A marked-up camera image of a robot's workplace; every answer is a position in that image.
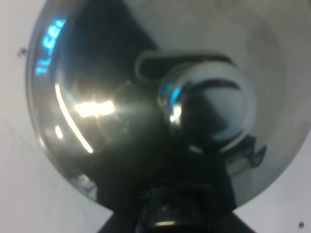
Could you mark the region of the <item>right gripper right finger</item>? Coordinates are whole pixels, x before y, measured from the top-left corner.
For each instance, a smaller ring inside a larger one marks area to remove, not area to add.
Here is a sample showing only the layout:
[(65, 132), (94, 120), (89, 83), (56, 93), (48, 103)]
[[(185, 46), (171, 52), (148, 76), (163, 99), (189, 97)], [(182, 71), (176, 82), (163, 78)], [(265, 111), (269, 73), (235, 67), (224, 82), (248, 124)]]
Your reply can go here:
[(254, 231), (233, 212), (231, 212), (228, 217), (228, 232), (229, 233), (254, 233)]

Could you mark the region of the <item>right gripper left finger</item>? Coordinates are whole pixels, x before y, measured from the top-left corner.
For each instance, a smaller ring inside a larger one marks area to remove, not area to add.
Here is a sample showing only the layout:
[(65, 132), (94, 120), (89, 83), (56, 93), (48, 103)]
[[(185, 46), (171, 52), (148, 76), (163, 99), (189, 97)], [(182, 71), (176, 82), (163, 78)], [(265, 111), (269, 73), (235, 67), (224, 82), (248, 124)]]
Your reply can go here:
[(98, 233), (144, 233), (142, 220), (146, 209), (131, 209), (125, 214), (114, 213), (98, 230)]

